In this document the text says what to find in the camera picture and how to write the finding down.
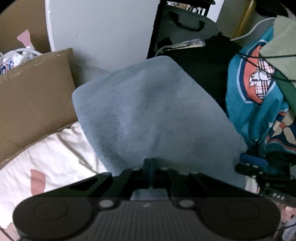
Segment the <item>person's right hand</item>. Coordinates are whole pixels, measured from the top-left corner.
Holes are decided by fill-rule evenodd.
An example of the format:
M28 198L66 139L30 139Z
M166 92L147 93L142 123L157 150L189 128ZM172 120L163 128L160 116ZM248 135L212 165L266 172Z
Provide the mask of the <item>person's right hand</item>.
M295 217L295 208L284 204L279 205L281 221L287 223Z

